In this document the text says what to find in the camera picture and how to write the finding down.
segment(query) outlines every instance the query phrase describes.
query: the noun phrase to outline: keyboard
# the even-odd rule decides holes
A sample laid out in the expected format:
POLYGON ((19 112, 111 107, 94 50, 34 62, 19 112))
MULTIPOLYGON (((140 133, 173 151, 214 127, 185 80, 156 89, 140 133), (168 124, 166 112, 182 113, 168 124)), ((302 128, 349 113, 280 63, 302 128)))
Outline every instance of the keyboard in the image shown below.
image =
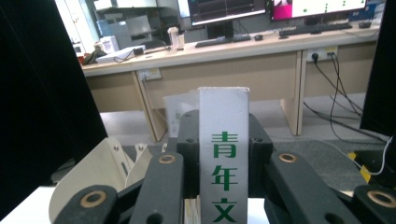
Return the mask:
POLYGON ((279 36, 320 34, 324 31, 345 30, 350 28, 352 28, 352 26, 349 25, 349 23, 300 26, 300 27, 296 27, 296 29, 293 30, 279 31, 279 36))
POLYGON ((250 35, 236 35, 236 36, 234 36, 232 38, 220 37, 220 38, 217 38, 217 39, 214 39, 214 40, 198 42, 195 45, 195 47, 196 48, 203 48, 203 47, 209 47, 209 46, 214 46, 214 45, 221 45, 221 44, 229 44, 229 43, 248 41, 250 39, 251 39, 250 35))

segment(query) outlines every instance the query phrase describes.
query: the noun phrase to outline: monitor screen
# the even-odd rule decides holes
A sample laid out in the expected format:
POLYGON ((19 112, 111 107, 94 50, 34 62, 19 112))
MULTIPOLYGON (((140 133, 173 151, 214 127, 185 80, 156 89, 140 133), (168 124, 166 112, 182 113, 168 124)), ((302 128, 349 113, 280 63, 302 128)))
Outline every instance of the monitor screen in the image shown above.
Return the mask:
POLYGON ((367 0, 271 0, 271 19, 290 20, 365 8, 367 0))
POLYGON ((191 24, 253 16, 265 12, 265 0, 189 0, 191 24))

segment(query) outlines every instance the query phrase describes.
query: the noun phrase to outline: gray floor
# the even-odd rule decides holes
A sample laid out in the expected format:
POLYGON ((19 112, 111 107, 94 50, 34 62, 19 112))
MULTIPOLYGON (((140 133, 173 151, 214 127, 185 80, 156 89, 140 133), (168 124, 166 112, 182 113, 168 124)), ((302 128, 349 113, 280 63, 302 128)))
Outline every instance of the gray floor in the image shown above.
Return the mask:
MULTIPOLYGON (((349 95, 349 97, 357 105, 363 105, 364 94, 353 94, 349 95)), ((304 101, 315 110, 330 114, 332 108, 330 96, 305 98, 304 101)), ((337 102, 344 107, 350 108, 346 100, 338 98, 337 102)), ((307 107, 304 107, 303 133, 298 137, 291 134, 279 101, 253 102, 250 103, 249 110, 271 137, 276 149, 300 154, 310 163, 319 176, 335 189, 353 190, 356 186, 364 184, 359 171, 342 153, 345 154, 361 149, 381 150, 385 145, 382 143, 367 144, 367 142, 378 141, 339 125, 333 125, 336 134, 344 140, 340 141, 333 133, 330 122, 320 119, 307 107)), ((333 114, 352 118, 339 120, 352 127, 359 128, 359 117, 343 107, 336 105, 333 114)), ((167 134, 161 142, 152 141, 143 111, 102 113, 101 116, 106 126, 107 134, 117 138, 124 147, 140 143, 148 144, 149 146, 160 146, 167 142, 167 134)), ((67 163, 53 179, 57 181, 57 179, 62 178, 72 165, 72 162, 67 163)))

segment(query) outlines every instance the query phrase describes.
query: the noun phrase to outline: white desk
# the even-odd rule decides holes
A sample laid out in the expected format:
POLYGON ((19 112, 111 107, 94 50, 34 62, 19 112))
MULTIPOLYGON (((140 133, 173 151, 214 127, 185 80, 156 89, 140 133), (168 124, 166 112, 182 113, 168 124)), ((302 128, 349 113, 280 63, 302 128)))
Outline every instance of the white desk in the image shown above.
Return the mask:
MULTIPOLYGON (((291 132, 298 135, 302 132, 304 97, 333 93, 312 63, 306 62, 306 51, 338 46, 347 91, 365 92, 377 31, 378 27, 359 29, 354 24, 349 30, 288 39, 265 32, 263 41, 200 49, 190 43, 176 54, 162 51, 125 63, 84 66, 83 71, 101 112, 144 110, 155 141, 166 131, 166 123, 157 113, 163 113, 162 98, 202 86, 246 86, 250 87, 251 101, 279 99, 291 132), (142 83, 135 71, 148 68, 160 68, 162 79, 142 83)), ((320 65, 333 74, 332 62, 320 65)))
MULTIPOLYGON (((50 224, 50 197, 55 188, 40 187, 16 207, 1 224, 31 223, 50 224)), ((248 224, 269 224, 263 208, 264 199, 249 199, 247 211, 248 224)))

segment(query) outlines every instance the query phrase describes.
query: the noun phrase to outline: electrical socket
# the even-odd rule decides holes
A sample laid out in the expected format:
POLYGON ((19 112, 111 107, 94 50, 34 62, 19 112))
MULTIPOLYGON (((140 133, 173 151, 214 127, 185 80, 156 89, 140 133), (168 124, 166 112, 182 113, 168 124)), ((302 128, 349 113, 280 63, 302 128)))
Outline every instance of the electrical socket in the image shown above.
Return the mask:
POLYGON ((160 79, 161 72, 159 68, 141 69, 137 71, 140 80, 160 79))
POLYGON ((309 49, 306 55, 306 61, 309 63, 313 62, 314 60, 312 59, 312 54, 314 53, 318 54, 318 61, 331 60, 332 59, 331 53, 337 55, 337 50, 338 50, 337 46, 320 48, 320 49, 309 49))

